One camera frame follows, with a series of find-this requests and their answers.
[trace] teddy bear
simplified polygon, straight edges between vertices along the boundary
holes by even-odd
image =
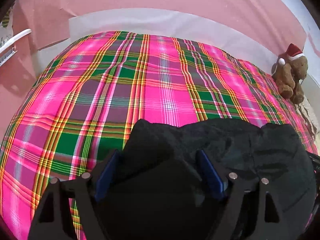
[[[280,58],[276,71],[272,77],[276,82],[279,94],[298,105],[304,100],[304,93],[299,83],[307,76],[308,61],[302,51],[294,44],[290,44],[285,59]]]

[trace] checkered blanket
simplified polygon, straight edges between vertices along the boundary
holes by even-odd
[[[90,171],[109,149],[124,147],[140,118],[175,126],[208,118],[289,123],[316,153],[293,105],[250,62],[194,41],[120,31],[90,35],[50,63],[4,137],[0,214],[17,239],[27,239],[50,178]],[[71,211],[84,239],[76,203]]]

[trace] black cloth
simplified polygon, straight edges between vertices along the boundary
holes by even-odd
[[[316,180],[292,126],[268,123],[259,128],[239,119],[210,119],[177,128],[139,120],[114,183],[97,206],[112,239],[207,237],[223,208],[203,189],[195,166],[199,149],[242,178],[268,178],[278,192],[289,239],[304,231]]]

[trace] crumpled beige cloth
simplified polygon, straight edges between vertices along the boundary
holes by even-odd
[[[295,105],[295,107],[298,114],[300,114],[305,120],[308,131],[315,140],[316,135],[320,132],[319,122],[306,96],[304,96],[303,102]]]

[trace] silver screw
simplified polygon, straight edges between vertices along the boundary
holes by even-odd
[[[267,185],[269,183],[269,180],[267,178],[262,178],[261,182],[265,185]]]
[[[230,179],[236,179],[236,178],[238,178],[238,175],[234,172],[230,172],[229,177],[230,177]]]
[[[81,175],[81,177],[83,178],[83,179],[88,179],[88,178],[90,178],[90,173],[88,173],[88,172],[85,172],[85,173],[82,173],[82,175]]]
[[[58,182],[58,178],[52,178],[51,180],[50,180],[50,183],[51,184],[56,184]]]

